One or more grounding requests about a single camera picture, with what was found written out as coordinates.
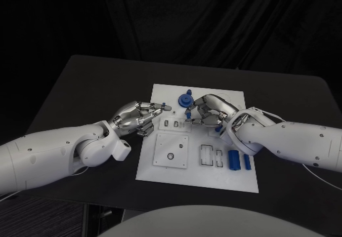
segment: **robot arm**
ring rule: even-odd
[[[187,120],[190,123],[207,126],[204,118],[212,115],[206,116],[206,110],[213,109],[219,112],[215,115],[217,122],[216,126],[210,123],[207,127],[220,126],[223,121],[228,123],[220,138],[245,154],[252,156],[265,147],[282,159],[342,172],[342,129],[294,122],[275,124],[262,112],[255,109],[238,111],[230,103],[216,98],[204,95],[193,102],[186,112],[197,106],[202,119]]]
[[[102,164],[111,155],[124,160],[131,148],[119,137],[134,131],[148,136],[151,119],[170,110],[167,105],[134,101],[108,122],[31,133],[1,145],[0,194],[49,184],[82,167]]]

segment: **blue object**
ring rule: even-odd
[[[241,170],[239,166],[239,155],[236,150],[228,151],[228,159],[229,159],[229,169]]]
[[[187,108],[189,105],[193,103],[193,98],[190,95],[192,95],[192,92],[190,92],[190,90],[187,90],[186,94],[181,94],[177,99],[179,105],[184,108]]]
[[[215,128],[215,131],[219,132],[223,126]]]
[[[243,154],[243,164],[245,164],[245,169],[251,170],[249,155],[246,155],[246,154]]]

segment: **square plate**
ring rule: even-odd
[[[186,169],[187,141],[187,136],[158,133],[153,165]]]

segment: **black table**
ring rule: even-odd
[[[293,122],[342,128],[342,114],[317,77],[72,56],[27,133],[108,120],[129,101],[150,101],[154,83],[243,91],[246,107]],[[111,158],[82,175],[21,194],[142,211],[190,204],[230,206],[342,235],[342,191],[300,164],[265,149],[255,155],[258,194],[137,181],[141,138],[124,139],[131,145],[124,162]],[[342,187],[340,173],[310,169]]]

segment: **white board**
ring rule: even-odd
[[[161,182],[168,184],[190,185],[197,187],[236,190],[258,193],[256,174],[254,158],[249,157],[251,170],[245,170],[243,158],[239,153],[241,170],[232,171],[228,168],[228,151],[236,150],[219,137],[209,136],[203,126],[192,125],[190,132],[160,130],[161,118],[186,119],[184,108],[177,104],[177,98],[192,90],[192,97],[196,100],[206,94],[220,96],[238,109],[245,109],[243,93],[241,91],[216,90],[196,87],[154,84],[151,102],[166,103],[171,106],[170,112],[163,112],[154,119],[154,132],[142,140],[140,161],[137,167],[137,180]],[[192,119],[200,118],[196,109],[192,110]],[[173,134],[187,136],[187,163],[186,168],[174,168],[153,165],[157,134]],[[222,151],[223,167],[200,165],[200,145],[210,145],[215,150]]]

